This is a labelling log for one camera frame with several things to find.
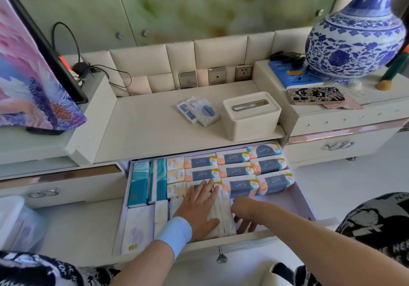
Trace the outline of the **blue white porcelain vase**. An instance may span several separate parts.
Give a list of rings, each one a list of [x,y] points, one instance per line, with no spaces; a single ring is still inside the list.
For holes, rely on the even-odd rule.
[[[311,73],[347,84],[389,63],[406,38],[406,27],[391,5],[392,0],[351,0],[326,15],[306,40]]]

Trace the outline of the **green orange stick toy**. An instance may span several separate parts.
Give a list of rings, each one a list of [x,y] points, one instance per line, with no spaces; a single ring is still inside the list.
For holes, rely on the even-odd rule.
[[[375,88],[380,91],[389,91],[392,88],[392,80],[400,73],[404,67],[409,63],[409,44],[396,56],[394,61],[390,64],[385,74],[380,81],[375,85]]]

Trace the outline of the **white tissue packets bundle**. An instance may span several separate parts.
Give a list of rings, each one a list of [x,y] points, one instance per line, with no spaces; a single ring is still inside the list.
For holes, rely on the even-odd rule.
[[[216,201],[208,214],[208,219],[210,218],[219,218],[220,223],[209,235],[200,241],[236,235],[236,224],[231,212],[231,201],[227,193],[221,189],[219,189]]]

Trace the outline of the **black white patterned clothing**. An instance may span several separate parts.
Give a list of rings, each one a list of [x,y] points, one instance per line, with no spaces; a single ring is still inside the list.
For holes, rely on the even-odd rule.
[[[156,240],[123,270],[114,266],[77,268],[39,254],[0,251],[0,286],[162,286],[188,242],[215,229],[207,220],[217,190],[190,189]],[[409,193],[391,193],[352,210],[335,231],[276,205],[237,197],[237,232],[257,225],[271,230],[304,263],[291,270],[275,264],[262,286],[409,286]]]

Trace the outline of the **phone with patterned case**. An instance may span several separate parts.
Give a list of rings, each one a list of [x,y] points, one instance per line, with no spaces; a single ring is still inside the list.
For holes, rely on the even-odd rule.
[[[336,87],[296,88],[286,91],[292,105],[329,105],[345,101],[345,97]]]

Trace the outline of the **teal tissue pack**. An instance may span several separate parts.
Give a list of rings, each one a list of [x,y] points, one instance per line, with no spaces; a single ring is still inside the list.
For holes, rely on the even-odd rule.
[[[150,162],[150,180],[148,204],[167,200],[167,164],[166,159],[155,159]]]
[[[128,208],[136,208],[148,204],[150,169],[151,165],[149,161],[136,162],[133,164],[130,173]]]

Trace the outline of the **colourful patterned cloth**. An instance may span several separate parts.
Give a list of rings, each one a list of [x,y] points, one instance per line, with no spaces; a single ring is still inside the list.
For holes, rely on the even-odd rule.
[[[86,121],[11,1],[0,0],[0,127],[64,132]]]

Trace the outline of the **open white drawer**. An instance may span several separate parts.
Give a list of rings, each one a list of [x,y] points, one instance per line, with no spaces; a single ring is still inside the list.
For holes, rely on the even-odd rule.
[[[234,148],[244,148],[247,144],[225,146],[225,147],[215,147],[215,148],[187,148],[181,152],[175,153],[154,153],[153,156],[142,158],[137,157],[131,160],[129,165],[129,171],[132,170],[132,166],[136,162],[140,161],[151,161],[159,158],[166,157],[179,157],[179,156],[195,156],[199,154],[204,154],[206,152],[219,152],[225,150],[232,150]],[[117,227],[117,232],[115,236],[115,242],[112,250],[112,257],[116,258],[116,262],[126,262],[130,261],[137,254],[126,254],[121,255],[121,245],[124,237],[125,220],[128,211],[127,201],[130,188],[130,174],[128,175],[123,205],[120,212],[119,223]],[[294,186],[290,187],[288,190],[282,193],[268,195],[268,196],[256,196],[255,199],[273,203],[285,210],[288,210],[302,218],[308,219],[310,221],[316,222],[324,227],[335,226],[338,220],[335,217],[318,220],[317,216],[314,214],[312,208],[310,207],[304,193],[297,182]],[[278,242],[279,239],[269,230],[262,228],[257,229],[252,233],[245,233],[241,235],[235,235],[232,237],[215,238],[212,240],[205,240],[187,244],[182,250],[177,262],[197,260],[205,257],[218,257],[218,247],[222,246],[222,251],[224,254],[237,252],[241,250],[248,250],[257,247],[267,246],[269,244]]]

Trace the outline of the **black charger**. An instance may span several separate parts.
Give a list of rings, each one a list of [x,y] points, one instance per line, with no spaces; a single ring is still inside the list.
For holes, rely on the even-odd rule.
[[[284,64],[291,64],[292,69],[299,69],[306,61],[305,55],[297,52],[278,51],[270,55],[270,61],[281,61]]]

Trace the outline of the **pink flat pouch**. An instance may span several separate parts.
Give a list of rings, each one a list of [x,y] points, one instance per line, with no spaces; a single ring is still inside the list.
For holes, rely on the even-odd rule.
[[[344,93],[343,96],[345,98],[343,102],[325,104],[324,107],[327,109],[351,109],[351,110],[363,109],[363,106],[361,106],[358,102],[356,102],[348,94]]]

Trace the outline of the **light blue wristband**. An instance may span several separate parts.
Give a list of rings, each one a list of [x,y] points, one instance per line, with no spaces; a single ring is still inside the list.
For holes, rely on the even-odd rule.
[[[192,227],[188,221],[176,216],[165,223],[154,240],[166,243],[172,249],[174,260],[176,260],[182,249],[192,239],[192,234]]]

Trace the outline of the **cream cabinet with drawer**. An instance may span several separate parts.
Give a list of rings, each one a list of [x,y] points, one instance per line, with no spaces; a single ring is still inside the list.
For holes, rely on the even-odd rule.
[[[386,68],[361,78],[359,91],[340,86],[338,89],[363,109],[327,109],[321,105],[290,104],[286,89],[268,63],[268,60],[255,63],[253,81],[282,108],[279,125],[287,139],[281,145],[294,168],[373,154],[409,121],[409,78],[404,75],[396,75],[389,91],[375,88]],[[355,145],[335,151],[326,148],[344,141],[355,141]]]
[[[62,135],[36,135],[0,129],[0,197],[21,196],[32,208],[122,198],[127,178],[116,162],[96,164],[99,146],[117,98],[102,73],[89,75],[89,97],[80,109],[87,122]],[[58,196],[27,198],[60,187]]]

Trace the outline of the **person's left forearm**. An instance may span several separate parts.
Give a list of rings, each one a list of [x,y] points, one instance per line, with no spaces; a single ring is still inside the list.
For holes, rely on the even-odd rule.
[[[109,286],[162,286],[174,261],[173,249],[166,242],[155,240]]]

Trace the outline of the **narrow white tissue packet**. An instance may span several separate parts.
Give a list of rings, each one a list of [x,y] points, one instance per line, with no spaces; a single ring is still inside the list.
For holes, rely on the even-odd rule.
[[[159,235],[169,220],[169,201],[159,200],[155,203],[154,239]]]

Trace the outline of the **person's right hand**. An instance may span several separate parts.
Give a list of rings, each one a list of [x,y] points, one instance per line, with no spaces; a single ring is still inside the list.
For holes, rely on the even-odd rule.
[[[264,225],[263,209],[264,203],[249,197],[236,197],[233,200],[231,211],[234,217],[255,221],[258,225]]]

